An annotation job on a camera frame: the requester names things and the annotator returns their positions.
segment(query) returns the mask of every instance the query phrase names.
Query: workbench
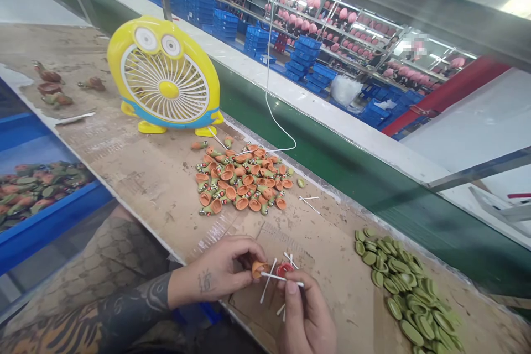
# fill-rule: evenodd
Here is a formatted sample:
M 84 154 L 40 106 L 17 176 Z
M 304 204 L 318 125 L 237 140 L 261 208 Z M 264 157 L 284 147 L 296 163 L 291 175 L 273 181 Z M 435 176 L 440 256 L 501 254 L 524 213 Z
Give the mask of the workbench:
M 307 184 L 303 189 L 295 185 L 288 190 L 286 210 L 274 208 L 262 216 L 225 205 L 218 215 L 200 216 L 194 176 L 202 152 L 190 149 L 197 138 L 193 131 L 138 132 L 138 119 L 120 111 L 121 100 L 106 60 L 108 38 L 98 30 L 5 24 L 0 40 L 0 63 L 17 72 L 0 69 L 0 76 L 179 261 L 193 261 L 223 235 L 248 234 L 264 245 L 268 257 L 280 257 L 281 248 L 291 250 L 321 285 L 337 326 L 339 353 L 410 353 L 409 341 L 386 309 L 384 289 L 373 285 L 369 268 L 353 249 L 354 231 L 371 227 L 379 235 L 402 240 L 425 264 L 440 296 L 463 319 L 459 336 L 468 353 L 529 351 L 528 324 L 289 157 L 281 156 L 295 168 L 293 180 L 301 176 Z M 62 75 L 64 92 L 74 99 L 73 105 L 53 110 L 41 100 L 36 89 L 40 79 L 32 60 L 40 60 Z M 106 92 L 77 87 L 77 82 L 92 76 L 104 80 Z M 61 119 L 88 112 L 95 114 L 76 123 L 58 124 Z M 273 149 L 229 116 L 217 128 L 220 137 L 235 138 L 237 149 L 248 140 Z M 221 149 L 213 139 L 208 141 Z M 313 205 L 320 214 L 298 200 L 299 195 L 318 196 Z M 278 309 L 278 298 L 274 289 L 268 291 L 261 308 L 258 300 L 256 307 L 243 305 L 253 303 L 255 287 L 222 302 L 266 350 L 276 352 L 273 330 L 278 325 L 266 318 Z

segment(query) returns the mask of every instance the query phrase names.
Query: white wall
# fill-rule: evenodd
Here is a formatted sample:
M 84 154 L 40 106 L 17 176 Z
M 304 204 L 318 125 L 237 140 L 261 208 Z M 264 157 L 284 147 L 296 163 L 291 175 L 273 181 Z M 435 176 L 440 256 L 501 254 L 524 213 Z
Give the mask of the white wall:
M 531 145 L 531 74 L 510 69 L 400 141 L 451 172 Z M 531 192 L 531 165 L 483 179 L 498 197 Z

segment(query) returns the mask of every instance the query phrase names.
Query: white power cord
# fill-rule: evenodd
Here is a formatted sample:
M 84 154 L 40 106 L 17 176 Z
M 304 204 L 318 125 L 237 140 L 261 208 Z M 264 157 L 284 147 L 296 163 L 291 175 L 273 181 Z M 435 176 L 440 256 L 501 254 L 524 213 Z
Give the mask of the white power cord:
M 269 14 L 269 38 L 267 40 L 267 72 L 266 72 L 266 75 L 265 75 L 265 103 L 267 104 L 267 107 L 269 109 L 269 114 L 271 115 L 271 118 L 273 119 L 273 121 L 277 124 L 277 126 L 280 128 L 280 130 L 282 130 L 284 132 L 284 134 L 286 134 L 286 136 L 291 138 L 291 140 L 293 141 L 293 144 L 294 144 L 291 148 L 273 149 L 273 150 L 269 150 L 268 151 L 268 152 L 280 152 L 280 151 L 287 151 L 287 150 L 295 149 L 297 147 L 297 141 L 295 141 L 295 138 L 293 138 L 291 136 L 291 134 L 289 134 L 284 129 L 284 127 L 282 127 L 277 122 L 277 120 L 273 116 L 273 110 L 271 109 L 271 106 L 269 105 L 269 100 L 268 100 L 268 97 L 267 97 L 267 94 L 269 94 L 269 59 L 270 59 L 270 54 L 271 54 L 271 46 L 270 45 L 271 45 L 271 35 L 272 35 L 272 32 L 273 32 L 273 7 L 274 7 L 274 4 L 273 4 L 272 0 L 268 0 L 267 3 L 269 4 L 269 12 L 270 12 L 270 14 Z M 249 152 L 251 152 L 251 151 L 240 152 L 237 155 L 242 155 L 244 153 L 249 153 Z

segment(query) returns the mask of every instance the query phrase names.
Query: red figurine part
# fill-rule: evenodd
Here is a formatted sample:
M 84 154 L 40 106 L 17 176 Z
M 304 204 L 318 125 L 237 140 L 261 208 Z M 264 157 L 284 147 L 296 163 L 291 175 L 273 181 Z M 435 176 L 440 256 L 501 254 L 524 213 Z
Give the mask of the red figurine part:
M 278 277 L 285 278 L 287 272 L 295 271 L 295 268 L 290 263 L 282 263 L 277 267 L 275 272 Z

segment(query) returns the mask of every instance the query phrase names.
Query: tattooed arm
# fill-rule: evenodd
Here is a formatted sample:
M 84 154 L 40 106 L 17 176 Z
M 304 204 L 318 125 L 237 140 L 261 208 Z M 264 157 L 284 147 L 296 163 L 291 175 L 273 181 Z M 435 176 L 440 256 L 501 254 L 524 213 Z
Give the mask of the tattooed arm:
M 157 322 L 169 319 L 171 310 L 219 300 L 252 283 L 250 271 L 235 273 L 236 259 L 247 269 L 253 259 L 266 261 L 250 237 L 225 237 L 186 267 L 7 336 L 0 341 L 0 353 L 120 353 Z

